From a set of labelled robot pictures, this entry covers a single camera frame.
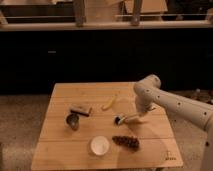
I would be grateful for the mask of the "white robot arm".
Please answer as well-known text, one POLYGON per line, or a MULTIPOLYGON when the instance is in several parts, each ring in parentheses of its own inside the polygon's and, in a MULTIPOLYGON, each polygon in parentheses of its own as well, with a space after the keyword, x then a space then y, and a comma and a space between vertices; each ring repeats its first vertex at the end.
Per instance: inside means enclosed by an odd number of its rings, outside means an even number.
POLYGON ((205 131, 207 139, 200 171, 213 171, 213 105, 166 92, 160 86, 161 80, 153 74, 134 84, 137 111, 145 115, 155 103, 205 131))

